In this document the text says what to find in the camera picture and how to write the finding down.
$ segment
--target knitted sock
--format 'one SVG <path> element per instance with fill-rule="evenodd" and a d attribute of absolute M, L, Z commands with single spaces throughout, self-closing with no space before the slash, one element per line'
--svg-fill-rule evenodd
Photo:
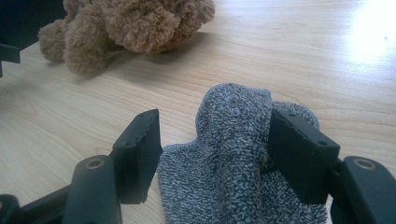
<path fill-rule="evenodd" d="M 325 223 L 324 205 L 300 203 L 267 153 L 272 108 L 302 116 L 305 106 L 266 90 L 220 84 L 206 94 L 195 141 L 163 149 L 158 167 L 166 223 Z"/>

